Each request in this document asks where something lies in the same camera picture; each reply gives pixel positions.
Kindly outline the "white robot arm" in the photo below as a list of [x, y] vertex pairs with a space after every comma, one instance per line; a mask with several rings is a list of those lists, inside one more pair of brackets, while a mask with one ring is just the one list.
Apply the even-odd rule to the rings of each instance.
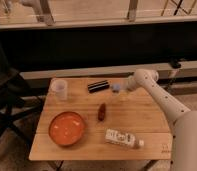
[[164, 112], [173, 135], [171, 171], [197, 171], [197, 110], [191, 110], [157, 84], [156, 70], [137, 69], [126, 78], [127, 91], [144, 88]]

